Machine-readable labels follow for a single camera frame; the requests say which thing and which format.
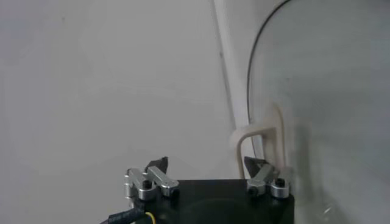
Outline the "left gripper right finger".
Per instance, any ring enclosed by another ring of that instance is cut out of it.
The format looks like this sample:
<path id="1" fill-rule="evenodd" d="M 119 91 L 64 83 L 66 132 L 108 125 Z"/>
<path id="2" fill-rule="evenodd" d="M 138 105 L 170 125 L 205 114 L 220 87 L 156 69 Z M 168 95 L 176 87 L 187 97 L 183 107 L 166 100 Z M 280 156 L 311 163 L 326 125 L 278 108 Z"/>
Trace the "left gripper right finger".
<path id="1" fill-rule="evenodd" d="M 292 170 L 290 167 L 276 169 L 265 159 L 245 156 L 244 165 L 250 175 L 246 189 L 250 198 L 257 198 L 265 193 L 276 199 L 286 199 L 292 194 Z"/>

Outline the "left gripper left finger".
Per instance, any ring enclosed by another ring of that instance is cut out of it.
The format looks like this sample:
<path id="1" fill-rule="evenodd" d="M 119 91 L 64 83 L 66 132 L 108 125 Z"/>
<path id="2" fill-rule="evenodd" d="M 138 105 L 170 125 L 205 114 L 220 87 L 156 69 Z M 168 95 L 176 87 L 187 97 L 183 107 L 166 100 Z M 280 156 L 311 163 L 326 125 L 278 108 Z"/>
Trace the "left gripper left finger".
<path id="1" fill-rule="evenodd" d="M 179 195 L 179 182 L 167 176 L 169 159 L 164 156 L 152 160 L 143 171 L 129 168 L 124 175 L 125 197 L 128 200 L 151 201 L 159 192 L 163 197 L 175 198 Z"/>

